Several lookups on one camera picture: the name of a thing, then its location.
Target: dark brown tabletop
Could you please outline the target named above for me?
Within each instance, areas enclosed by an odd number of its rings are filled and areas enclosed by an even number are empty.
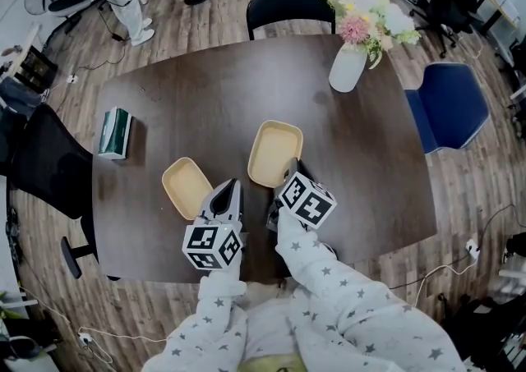
[[[335,35],[292,36],[189,53],[108,81],[104,112],[126,109],[127,159],[94,157],[93,216],[102,271],[159,282],[198,282],[181,252],[186,221],[161,183],[182,156],[212,186],[238,178],[249,232],[242,278],[283,276],[275,234],[265,228],[271,189],[247,175],[262,122],[298,126],[302,159],[338,206],[318,230],[347,264],[399,249],[436,233],[426,159],[418,131],[387,56],[366,69],[348,94],[328,76],[342,42]]]

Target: yellow-green cloth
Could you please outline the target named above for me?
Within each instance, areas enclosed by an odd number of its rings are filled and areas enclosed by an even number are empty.
[[[243,362],[238,372],[276,372],[285,369],[288,372],[307,372],[299,354],[263,356]]]

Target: black and white qr-like marker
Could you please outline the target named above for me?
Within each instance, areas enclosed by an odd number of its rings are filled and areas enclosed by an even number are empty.
[[[317,229],[335,209],[334,196],[299,172],[294,173],[279,199],[300,222]]]
[[[187,226],[182,252],[196,269],[226,269],[241,249],[232,224]]]

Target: blue chair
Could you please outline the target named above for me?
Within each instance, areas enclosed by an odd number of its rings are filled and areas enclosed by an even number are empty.
[[[406,90],[424,153],[462,149],[488,119],[486,100],[469,66],[430,64],[418,90]]]

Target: wooden floor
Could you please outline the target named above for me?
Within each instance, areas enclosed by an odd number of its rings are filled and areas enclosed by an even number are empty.
[[[95,105],[100,86],[108,78],[183,53],[248,40],[245,26],[248,1],[209,0],[200,6],[188,7],[182,0],[150,0],[144,14],[154,20],[155,37],[138,48],[123,47],[110,40],[96,10],[89,9],[69,35],[58,33],[49,45],[47,54],[62,68],[61,80],[72,72],[80,77],[75,85],[58,84],[49,104],[58,110],[69,131],[92,150]],[[399,2],[404,10],[409,10],[408,4]],[[108,10],[104,14],[110,27],[124,34]],[[317,22],[295,21],[259,29],[256,37],[320,32],[328,33],[329,27]],[[515,139],[509,113],[503,106],[511,90],[486,42],[480,57],[473,58],[479,47],[479,41],[466,38],[457,49],[450,50],[447,57],[473,68],[486,95],[491,117],[467,149],[445,149],[427,156],[439,234],[355,265],[359,271],[390,287],[411,282],[436,266],[462,256],[465,242],[480,233],[489,217],[508,203],[516,203],[519,216],[525,218],[522,214],[526,211],[526,149]],[[418,87],[424,67],[439,61],[439,52],[432,34],[425,34],[417,46],[398,46],[392,50],[390,57],[402,85],[406,89]],[[97,66],[106,59],[116,62],[123,53],[119,64],[106,64],[97,71],[78,69]],[[83,325],[110,333],[161,339],[195,308],[195,285],[110,282],[100,274],[93,257],[79,261],[84,274],[76,281],[62,259],[59,242],[62,236],[67,236],[74,246],[84,243],[80,224],[21,192],[14,193],[13,199],[21,220],[21,243],[27,258],[21,268],[22,284],[47,304],[53,305],[54,301],[55,307],[72,321],[75,331]],[[510,210],[499,214],[485,236],[478,265],[460,277],[449,271],[435,274],[424,287],[419,307],[439,319],[441,305],[436,299],[439,293],[444,292],[454,303],[465,292],[474,296],[485,294],[488,281],[498,270],[506,236],[517,231]],[[467,265],[466,259],[456,267],[463,269]],[[413,303],[417,290],[418,284],[413,284],[395,292]],[[64,370],[106,370],[106,366],[80,348],[59,317],[57,323],[66,340],[56,351]],[[97,339],[113,356],[119,371],[139,370],[164,346],[105,336]]]

